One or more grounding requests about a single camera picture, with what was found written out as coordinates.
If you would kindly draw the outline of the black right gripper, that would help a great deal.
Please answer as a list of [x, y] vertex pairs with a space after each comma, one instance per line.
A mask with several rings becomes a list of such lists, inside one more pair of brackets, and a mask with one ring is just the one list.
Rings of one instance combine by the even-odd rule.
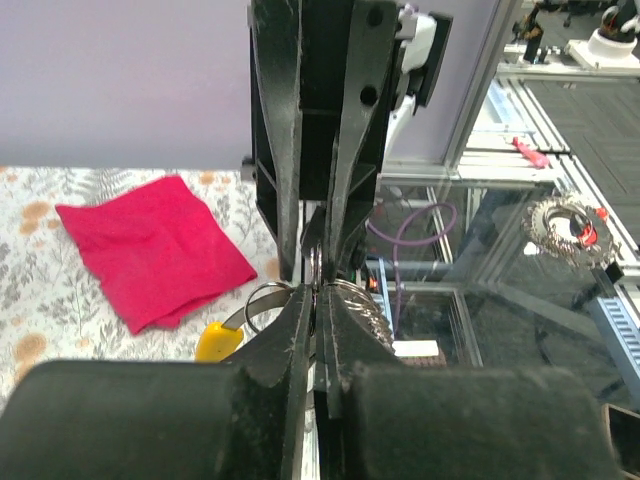
[[296, 263], [299, 204], [326, 212], [315, 238], [333, 280], [368, 217], [398, 78], [393, 1], [253, 1], [248, 7], [257, 207]]

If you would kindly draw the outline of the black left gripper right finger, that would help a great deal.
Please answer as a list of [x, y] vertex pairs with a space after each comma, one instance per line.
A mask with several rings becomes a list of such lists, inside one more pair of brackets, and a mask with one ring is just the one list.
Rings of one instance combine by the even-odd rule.
[[402, 363], [337, 285], [317, 297], [324, 479], [617, 479], [599, 407], [571, 372]]

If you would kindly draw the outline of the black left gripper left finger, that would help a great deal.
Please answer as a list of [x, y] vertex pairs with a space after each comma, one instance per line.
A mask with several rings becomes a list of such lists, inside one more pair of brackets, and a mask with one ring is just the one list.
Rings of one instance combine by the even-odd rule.
[[1, 416], [5, 479], [297, 479], [313, 294], [221, 363], [59, 360]]

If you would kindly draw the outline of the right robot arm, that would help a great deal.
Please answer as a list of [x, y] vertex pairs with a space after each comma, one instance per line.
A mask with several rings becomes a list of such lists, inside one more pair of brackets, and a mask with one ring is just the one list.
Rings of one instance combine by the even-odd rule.
[[384, 155], [426, 106], [452, 18], [396, 1], [253, 1], [251, 131], [257, 207], [292, 278], [297, 244], [346, 271]]

